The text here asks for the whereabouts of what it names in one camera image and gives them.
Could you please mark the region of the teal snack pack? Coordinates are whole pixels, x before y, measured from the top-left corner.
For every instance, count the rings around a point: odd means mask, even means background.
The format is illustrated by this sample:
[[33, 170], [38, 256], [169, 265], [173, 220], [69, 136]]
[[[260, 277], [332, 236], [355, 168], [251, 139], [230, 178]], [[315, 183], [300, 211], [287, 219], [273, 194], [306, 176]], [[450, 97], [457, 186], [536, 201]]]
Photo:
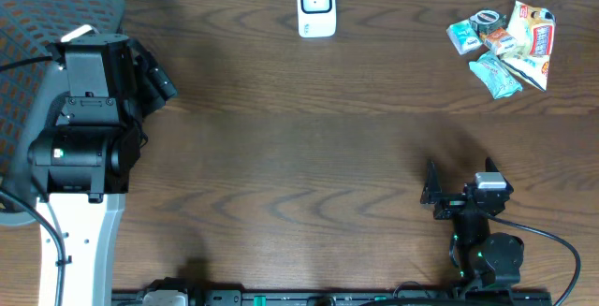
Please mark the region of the teal snack pack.
[[492, 51], [487, 51], [476, 61], [470, 62], [469, 68], [486, 85], [494, 99], [509, 97], [523, 90]]

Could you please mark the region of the small orange snack box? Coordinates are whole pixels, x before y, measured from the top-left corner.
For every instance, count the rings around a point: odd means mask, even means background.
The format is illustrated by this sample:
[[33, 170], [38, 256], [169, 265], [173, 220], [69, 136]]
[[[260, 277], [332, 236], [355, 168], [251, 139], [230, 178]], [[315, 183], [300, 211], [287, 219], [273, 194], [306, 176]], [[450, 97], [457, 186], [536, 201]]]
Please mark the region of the small orange snack box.
[[518, 41], [503, 28], [498, 28], [489, 34], [482, 34], [482, 39], [496, 56], [512, 51], [518, 46]]

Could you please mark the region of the small teal snack box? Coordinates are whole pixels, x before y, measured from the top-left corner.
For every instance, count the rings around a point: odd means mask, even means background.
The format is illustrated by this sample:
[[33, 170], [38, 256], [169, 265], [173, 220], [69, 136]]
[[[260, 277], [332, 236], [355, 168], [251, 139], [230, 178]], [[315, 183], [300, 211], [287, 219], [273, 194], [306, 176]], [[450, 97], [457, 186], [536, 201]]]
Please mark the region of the small teal snack box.
[[459, 55], [478, 50], [483, 45], [468, 20], [449, 25], [446, 33]]

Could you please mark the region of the yellow snack chip bag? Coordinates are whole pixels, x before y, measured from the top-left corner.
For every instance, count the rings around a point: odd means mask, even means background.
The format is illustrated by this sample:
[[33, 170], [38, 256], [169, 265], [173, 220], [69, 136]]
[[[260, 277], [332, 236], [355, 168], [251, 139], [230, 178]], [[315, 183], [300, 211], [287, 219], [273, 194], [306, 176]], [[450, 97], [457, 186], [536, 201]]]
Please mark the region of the yellow snack chip bag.
[[516, 1], [507, 33], [518, 44], [502, 54], [500, 61], [517, 78], [545, 92], [555, 32], [556, 19], [548, 9]]

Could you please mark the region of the dark green balm box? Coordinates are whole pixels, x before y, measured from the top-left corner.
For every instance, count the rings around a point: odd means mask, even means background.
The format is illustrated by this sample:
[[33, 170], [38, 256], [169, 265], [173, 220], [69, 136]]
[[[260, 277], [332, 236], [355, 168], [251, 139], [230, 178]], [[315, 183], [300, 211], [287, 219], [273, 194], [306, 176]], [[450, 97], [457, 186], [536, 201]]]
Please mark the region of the dark green balm box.
[[493, 9], [481, 9], [469, 18], [478, 35], [488, 35], [506, 25], [506, 16]]

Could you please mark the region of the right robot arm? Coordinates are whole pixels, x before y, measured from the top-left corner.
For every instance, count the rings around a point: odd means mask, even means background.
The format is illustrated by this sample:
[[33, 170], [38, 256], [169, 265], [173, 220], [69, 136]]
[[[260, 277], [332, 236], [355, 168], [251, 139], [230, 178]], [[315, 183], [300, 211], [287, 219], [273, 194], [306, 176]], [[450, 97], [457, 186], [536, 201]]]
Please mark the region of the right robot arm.
[[492, 233], [489, 227], [489, 221], [505, 209], [513, 191], [489, 158], [485, 170], [477, 172], [459, 193], [445, 192], [436, 166], [427, 162], [420, 203], [434, 207], [434, 219], [452, 222], [449, 256], [461, 277], [453, 292], [456, 298], [473, 298], [486, 291], [508, 292], [520, 282], [523, 241], [506, 233]]

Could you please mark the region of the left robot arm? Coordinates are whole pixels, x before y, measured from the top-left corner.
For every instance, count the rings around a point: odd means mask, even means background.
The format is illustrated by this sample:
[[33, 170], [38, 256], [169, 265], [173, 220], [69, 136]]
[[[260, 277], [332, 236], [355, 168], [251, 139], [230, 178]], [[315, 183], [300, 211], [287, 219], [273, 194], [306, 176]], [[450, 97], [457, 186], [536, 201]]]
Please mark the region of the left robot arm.
[[178, 91], [136, 39], [84, 24], [48, 47], [50, 92], [25, 145], [46, 224], [38, 302], [108, 305], [129, 176], [148, 137], [142, 122]]

